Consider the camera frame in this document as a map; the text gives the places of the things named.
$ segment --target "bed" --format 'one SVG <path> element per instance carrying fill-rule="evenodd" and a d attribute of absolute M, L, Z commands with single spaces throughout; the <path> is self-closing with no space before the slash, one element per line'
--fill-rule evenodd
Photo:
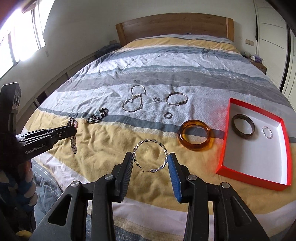
<path fill-rule="evenodd" d="M 130 20 L 117 24 L 116 29 L 123 47 L 81 69 L 40 105 L 25 126 L 24 131 L 32 131 L 66 125 L 69 117 L 78 121 L 77 154 L 66 139 L 32 160 L 39 195 L 37 213 L 46 212 L 72 181 L 92 182 L 110 173 L 127 151 L 149 138 L 175 152 L 180 164 L 205 182 L 229 182 L 269 237 L 276 240 L 283 235 L 296 218 L 295 176 L 291 187 L 278 192 L 215 174 L 231 97 L 283 118 L 296 160 L 296 113 L 269 78 L 238 52 L 233 19 L 170 13 Z M 143 105 L 127 112 L 122 103 L 131 97 L 135 84 L 146 89 Z M 171 92 L 186 93 L 188 102 L 167 105 L 165 97 Z M 137 101 L 128 103 L 129 108 L 138 106 Z M 85 118 L 102 107 L 109 110 L 108 115 L 99 123 L 86 123 Z M 165 119 L 165 112 L 171 112 L 172 118 Z M 210 149 L 194 152 L 178 142 L 179 126 L 190 119 L 213 129 Z M 190 135 L 194 140 L 204 138 L 200 131 Z M 140 147 L 137 156 L 146 170 L 158 168 L 164 158 L 156 144 Z M 113 204 L 117 240 L 183 240 L 188 206 L 174 198 L 168 169 L 139 171 L 134 165 L 126 198 Z M 209 240 L 213 240 L 211 205 L 209 209 Z M 89 208 L 88 238 L 90 215 Z"/>

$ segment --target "red box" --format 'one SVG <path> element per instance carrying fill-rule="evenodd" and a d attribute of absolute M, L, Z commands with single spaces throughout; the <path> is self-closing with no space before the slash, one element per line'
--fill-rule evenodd
<path fill-rule="evenodd" d="M 245 114 L 254 122 L 256 130 L 250 139 L 243 139 L 232 130 L 231 119 L 235 114 Z M 271 139 L 261 132 L 264 126 L 271 129 Z M 230 98 L 224 143 L 216 173 L 276 191 L 290 186 L 292 158 L 283 119 L 254 105 Z"/>

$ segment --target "jewelry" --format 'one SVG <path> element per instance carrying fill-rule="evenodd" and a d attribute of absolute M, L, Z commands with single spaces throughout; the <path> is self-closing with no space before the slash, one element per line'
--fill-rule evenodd
<path fill-rule="evenodd" d="M 74 126 L 76 129 L 78 127 L 78 122 L 74 117 L 70 117 L 70 120 L 68 121 L 67 126 Z M 76 146 L 76 137 L 72 136 L 70 137 L 70 144 L 71 148 L 74 154 L 77 154 L 77 146 Z"/>
<path fill-rule="evenodd" d="M 169 103 L 169 102 L 168 102 L 168 98 L 169 98 L 171 95 L 184 95 L 184 96 L 186 97 L 186 100 L 183 100 L 183 101 L 178 102 L 178 103 Z M 183 94 L 183 93 L 181 93 L 181 92 L 173 92 L 173 93 L 170 93 L 170 94 L 166 97 L 165 101 L 166 101 L 167 104 L 170 104 L 170 105 L 182 105 L 182 104 L 186 104 L 186 103 L 187 103 L 187 101 L 188 101 L 188 96 L 185 95 L 185 94 Z"/>
<path fill-rule="evenodd" d="M 163 117 L 164 117 L 165 119 L 171 119 L 172 116 L 173 116 L 173 114 L 170 113 L 170 112 L 166 112 L 166 113 L 163 114 Z"/>
<path fill-rule="evenodd" d="M 157 102 L 157 101 L 160 101 L 160 98 L 158 98 L 158 97 L 154 97 L 152 100 L 153 100 L 154 102 Z"/>
<path fill-rule="evenodd" d="M 241 132 L 236 126 L 235 126 L 235 123 L 234 123 L 234 120 L 236 119 L 243 119 L 245 120 L 246 122 L 248 122 L 252 128 L 252 133 L 250 134 L 246 134 L 246 133 L 243 133 Z M 244 138 L 244 139 L 248 139 L 250 138 L 252 135 L 254 135 L 255 133 L 255 125 L 254 125 L 254 122 L 249 118 L 247 117 L 246 115 L 243 115 L 243 114 L 236 114 L 234 117 L 232 117 L 232 120 L 231 120 L 231 127 L 233 129 L 233 131 L 241 138 Z"/>
<path fill-rule="evenodd" d="M 136 86 L 140 86 L 140 87 L 142 87 L 142 88 L 144 89 L 144 91 L 143 91 L 142 93 L 140 93 L 140 94 L 134 94 L 134 93 L 133 93 L 133 88 L 136 87 Z M 122 103 L 122 108 L 123 108 L 125 111 L 128 111 L 128 112 L 135 112 L 135 111 L 137 111 L 137 110 L 142 109 L 142 107 L 143 107 L 142 95 L 146 94 L 146 89 L 145 89 L 145 87 L 144 87 L 143 85 L 138 85 L 138 84 L 133 85 L 133 86 L 131 87 L 131 94 L 132 94 L 132 97 L 129 98 L 128 100 L 124 101 L 124 102 Z M 127 110 L 126 108 L 124 108 L 124 105 L 125 105 L 125 104 L 127 104 L 130 100 L 134 100 L 134 99 L 136 99 L 136 98 L 140 98 L 141 103 L 140 103 L 140 105 L 139 105 L 135 110 Z"/>
<path fill-rule="evenodd" d="M 265 133 L 265 130 L 266 130 L 266 129 L 269 130 L 269 132 L 270 132 L 270 136 L 267 136 L 267 135 L 266 135 L 266 133 Z M 271 131 L 267 126 L 265 126 L 265 127 L 262 128 L 262 133 L 263 133 L 263 135 L 264 135 L 266 138 L 268 138 L 268 139 L 271 139 L 272 136 L 273 136 L 273 135 L 272 135 L 272 131 Z"/>
<path fill-rule="evenodd" d="M 163 163 L 159 168 L 157 168 L 157 169 L 151 169 L 150 171 L 144 171 L 144 169 L 143 169 L 143 168 L 139 165 L 139 163 L 137 162 L 137 158 L 136 158 L 136 150 L 137 150 L 138 147 L 139 147 L 140 145 L 142 145 L 144 142 L 150 142 L 150 141 L 159 144 L 159 145 L 163 148 L 163 151 L 164 151 L 164 153 L 165 153 L 165 161 L 164 161 L 164 163 Z M 152 139 L 145 139 L 145 140 L 140 141 L 140 142 L 134 147 L 134 149 L 133 149 L 133 159 L 134 159 L 135 164 L 136 164 L 139 168 L 142 168 L 142 171 L 140 171 L 140 172 L 152 172 L 152 173 L 154 173 L 154 172 L 157 172 L 157 171 L 161 170 L 162 168 L 164 168 L 165 165 L 167 164 L 167 162 L 168 162 L 168 151 L 167 151 L 167 149 L 165 148 L 165 146 L 164 146 L 162 143 L 160 143 L 159 141 L 157 141 L 157 140 L 152 140 Z"/>
<path fill-rule="evenodd" d="M 189 128 L 189 127 L 192 127 L 192 126 L 200 126 L 207 133 L 207 139 L 203 143 L 192 144 L 192 143 L 186 141 L 183 138 L 185 129 Z M 211 132 L 211 129 L 204 122 L 202 122 L 200 120 L 188 120 L 188 121 L 185 121 L 180 126 L 180 128 L 178 130 L 178 139 L 181 142 L 181 144 L 183 146 L 185 146 L 187 149 L 189 149 L 189 150 L 200 150 L 200 149 L 204 148 L 205 146 L 207 146 L 210 143 L 210 140 L 211 140 L 210 132 Z"/>
<path fill-rule="evenodd" d="M 107 108 L 100 108 L 99 112 L 95 112 L 94 114 L 91 114 L 91 116 L 87 118 L 87 122 L 89 124 L 99 123 L 102 120 L 102 118 L 107 115 L 108 109 Z"/>

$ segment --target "white wardrobe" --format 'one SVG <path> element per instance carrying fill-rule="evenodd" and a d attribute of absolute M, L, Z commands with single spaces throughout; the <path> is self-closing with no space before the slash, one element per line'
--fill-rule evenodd
<path fill-rule="evenodd" d="M 282 92 L 287 97 L 294 110 L 296 110 L 296 37 L 292 31 L 290 65 Z"/>
<path fill-rule="evenodd" d="M 258 24 L 257 54 L 267 67 L 267 75 L 280 88 L 286 68 L 288 32 L 282 16 L 265 0 L 255 0 Z"/>

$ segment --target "screw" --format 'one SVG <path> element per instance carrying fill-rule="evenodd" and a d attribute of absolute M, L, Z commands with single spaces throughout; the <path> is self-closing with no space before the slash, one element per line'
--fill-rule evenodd
<path fill-rule="evenodd" d="M 111 179 L 113 179 L 113 175 L 112 174 L 107 174 L 107 175 L 105 175 L 105 179 L 106 180 L 111 180 Z"/>
<path fill-rule="evenodd" d="M 190 174 L 190 175 L 188 175 L 188 179 L 191 181 L 194 181 L 197 179 L 197 176 Z"/>
<path fill-rule="evenodd" d="M 80 185 L 80 183 L 79 183 L 79 181 L 73 181 L 72 183 L 71 183 L 71 186 L 72 187 L 78 187 Z"/>
<path fill-rule="evenodd" d="M 223 188 L 230 188 L 229 183 L 222 183 L 221 186 L 222 186 Z"/>

